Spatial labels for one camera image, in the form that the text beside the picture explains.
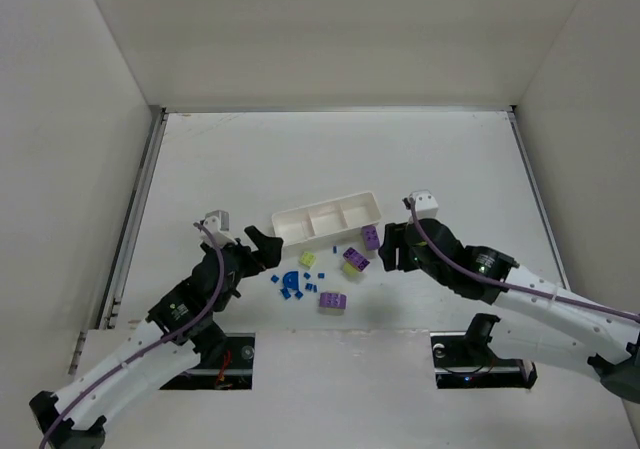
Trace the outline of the purple curved lego brick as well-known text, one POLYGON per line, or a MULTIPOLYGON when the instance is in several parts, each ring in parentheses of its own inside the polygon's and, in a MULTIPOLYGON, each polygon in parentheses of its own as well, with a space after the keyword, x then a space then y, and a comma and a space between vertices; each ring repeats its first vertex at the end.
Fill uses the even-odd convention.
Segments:
POLYGON ((381 243, 375 225, 363 226, 361 228, 361 237, 366 251, 376 251, 380 248, 381 243))

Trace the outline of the blue arch lego piece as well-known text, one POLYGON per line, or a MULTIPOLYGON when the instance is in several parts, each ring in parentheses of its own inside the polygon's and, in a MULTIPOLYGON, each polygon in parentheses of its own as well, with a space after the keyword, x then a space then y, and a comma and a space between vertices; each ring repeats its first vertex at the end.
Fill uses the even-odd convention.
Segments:
POLYGON ((282 277, 283 286, 289 290, 298 292, 300 290, 299 272, 289 271, 282 277))

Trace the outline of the green square lego brick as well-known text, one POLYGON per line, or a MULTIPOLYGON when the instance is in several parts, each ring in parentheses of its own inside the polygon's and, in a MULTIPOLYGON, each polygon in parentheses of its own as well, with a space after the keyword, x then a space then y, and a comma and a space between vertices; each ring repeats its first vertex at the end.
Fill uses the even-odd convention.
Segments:
POLYGON ((317 257, 314 253, 304 251, 299 257, 299 264, 307 269, 311 269, 316 263, 317 257))

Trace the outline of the purple long lego brick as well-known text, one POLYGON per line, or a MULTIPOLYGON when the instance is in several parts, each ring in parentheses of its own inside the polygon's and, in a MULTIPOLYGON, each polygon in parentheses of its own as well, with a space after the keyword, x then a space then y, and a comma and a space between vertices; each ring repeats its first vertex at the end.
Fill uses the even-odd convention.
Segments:
POLYGON ((343 258, 358 272, 363 272, 370 264, 369 260, 353 247, 349 247, 343 253, 343 258))

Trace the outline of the green curved lego brick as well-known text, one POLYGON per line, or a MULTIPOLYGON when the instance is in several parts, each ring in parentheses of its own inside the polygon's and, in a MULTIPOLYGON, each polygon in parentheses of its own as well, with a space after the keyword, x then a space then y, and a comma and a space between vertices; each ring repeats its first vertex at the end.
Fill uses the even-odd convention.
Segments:
POLYGON ((360 280, 364 276, 364 274, 357 267, 352 265, 350 262, 344 262, 341 270, 344 273, 344 275, 349 279, 360 280))

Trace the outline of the white three-compartment tray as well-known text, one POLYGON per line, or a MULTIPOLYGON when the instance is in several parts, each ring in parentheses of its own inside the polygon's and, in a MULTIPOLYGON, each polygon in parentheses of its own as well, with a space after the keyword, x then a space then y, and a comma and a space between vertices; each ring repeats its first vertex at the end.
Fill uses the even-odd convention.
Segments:
POLYGON ((374 193, 365 191, 276 212, 271 221, 275 236, 289 247, 351 237, 364 226, 376 226, 381 217, 374 193))

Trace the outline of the purple lego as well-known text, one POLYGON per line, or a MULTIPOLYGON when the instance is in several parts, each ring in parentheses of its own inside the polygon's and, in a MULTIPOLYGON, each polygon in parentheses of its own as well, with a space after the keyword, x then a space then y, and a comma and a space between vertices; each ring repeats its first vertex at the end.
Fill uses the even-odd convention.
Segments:
POLYGON ((347 296, 343 293, 322 292, 318 310, 325 314, 343 314, 347 307, 347 296))

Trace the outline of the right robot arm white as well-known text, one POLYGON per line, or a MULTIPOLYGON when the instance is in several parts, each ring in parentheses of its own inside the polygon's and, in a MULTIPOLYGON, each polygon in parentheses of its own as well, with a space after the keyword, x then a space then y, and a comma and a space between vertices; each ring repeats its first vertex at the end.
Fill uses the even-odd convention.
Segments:
POLYGON ((385 271, 421 271, 456 296, 517 313, 530 329, 476 314, 469 350, 563 368, 599 382, 623 400, 639 400, 639 317, 591 302, 486 246, 465 246, 435 219, 389 223, 378 251, 385 271))

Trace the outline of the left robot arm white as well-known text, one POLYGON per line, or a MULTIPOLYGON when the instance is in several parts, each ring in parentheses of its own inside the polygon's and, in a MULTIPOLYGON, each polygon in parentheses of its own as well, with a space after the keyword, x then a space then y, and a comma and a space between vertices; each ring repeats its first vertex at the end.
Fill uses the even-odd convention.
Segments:
POLYGON ((214 217, 196 223, 203 259, 164 295, 110 355, 71 384, 41 391, 29 407, 42 448, 100 448, 121 411, 174 377, 215 361, 227 336, 214 316, 240 295, 240 282, 277 267, 283 241, 254 226, 244 245, 214 217))

